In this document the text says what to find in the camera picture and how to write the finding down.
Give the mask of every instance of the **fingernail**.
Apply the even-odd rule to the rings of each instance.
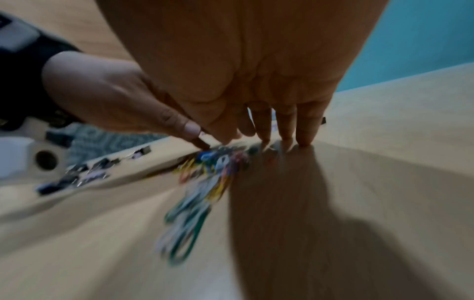
[[[195,138],[199,136],[201,132],[201,127],[193,121],[188,121],[184,125],[184,134],[189,138]]]

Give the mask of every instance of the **wooden table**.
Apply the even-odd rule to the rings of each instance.
[[[184,187],[133,174],[185,142],[81,193],[1,188],[0,299],[474,299],[474,64],[338,93],[326,116],[310,148],[274,133],[277,162],[239,174],[178,267],[154,243]]]

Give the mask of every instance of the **blue wall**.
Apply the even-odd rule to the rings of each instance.
[[[474,0],[391,0],[338,90],[474,61]]]

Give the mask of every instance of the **black sleeve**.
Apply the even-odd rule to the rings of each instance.
[[[1,47],[15,42],[1,40],[15,39],[15,35],[2,34],[2,29],[9,29],[7,26],[11,22],[11,16],[0,12],[0,129],[14,130],[26,117],[41,119],[53,127],[77,121],[48,96],[42,85],[41,72],[52,56],[78,49],[24,22],[21,25],[37,30],[38,37],[21,48]]]

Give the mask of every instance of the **hand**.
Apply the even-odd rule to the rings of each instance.
[[[80,120],[110,131],[166,133],[195,146],[201,127],[133,62],[61,52],[42,70],[46,92]]]
[[[151,78],[223,143],[311,143],[388,0],[97,0]],[[252,124],[247,107],[252,112]]]

